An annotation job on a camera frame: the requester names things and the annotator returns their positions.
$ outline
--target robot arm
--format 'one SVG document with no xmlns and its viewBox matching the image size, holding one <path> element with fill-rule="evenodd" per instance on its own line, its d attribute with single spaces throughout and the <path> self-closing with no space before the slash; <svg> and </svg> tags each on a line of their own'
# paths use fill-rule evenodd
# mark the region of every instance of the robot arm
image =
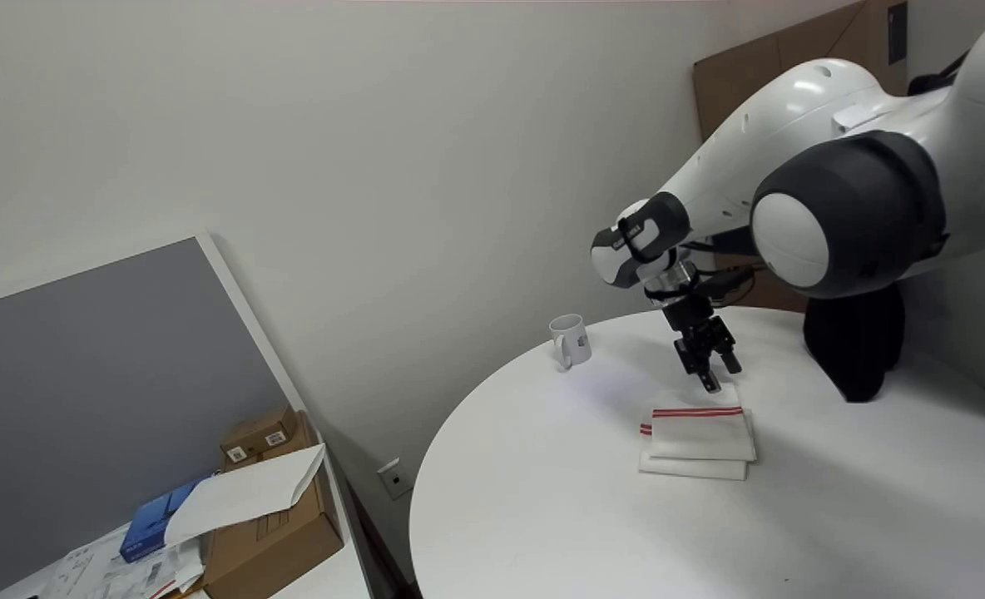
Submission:
<svg viewBox="0 0 985 599">
<path fill-rule="evenodd" d="M 681 334 L 737 370 L 689 242 L 745 230 L 762 263 L 817 300 L 865 297 L 985 245 L 985 37 L 953 88 L 890 96 L 844 59 L 802 64 L 745 101 L 660 192 L 591 239 L 613 287 L 644 287 Z"/>
</svg>

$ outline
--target round white table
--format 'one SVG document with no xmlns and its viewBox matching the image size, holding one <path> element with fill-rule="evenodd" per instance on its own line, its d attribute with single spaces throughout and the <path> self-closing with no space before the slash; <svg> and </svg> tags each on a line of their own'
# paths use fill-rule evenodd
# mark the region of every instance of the round white table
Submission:
<svg viewBox="0 0 985 599">
<path fill-rule="evenodd" d="M 638 473 L 638 422 L 701 402 L 660 313 L 537 345 L 477 385 L 413 497 L 426 599 L 985 599 L 985 394 L 910 354 L 870 405 L 791 313 L 723 308 L 745 365 L 745 482 Z"/>
</svg>

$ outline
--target black base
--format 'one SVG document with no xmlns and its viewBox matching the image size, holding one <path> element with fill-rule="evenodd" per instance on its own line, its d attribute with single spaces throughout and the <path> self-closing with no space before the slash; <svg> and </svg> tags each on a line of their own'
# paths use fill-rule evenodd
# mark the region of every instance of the black base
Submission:
<svg viewBox="0 0 985 599">
<path fill-rule="evenodd" d="M 813 300 L 802 337 L 850 402 L 871 402 L 902 354 L 902 293 L 890 287 L 850 300 Z"/>
</svg>

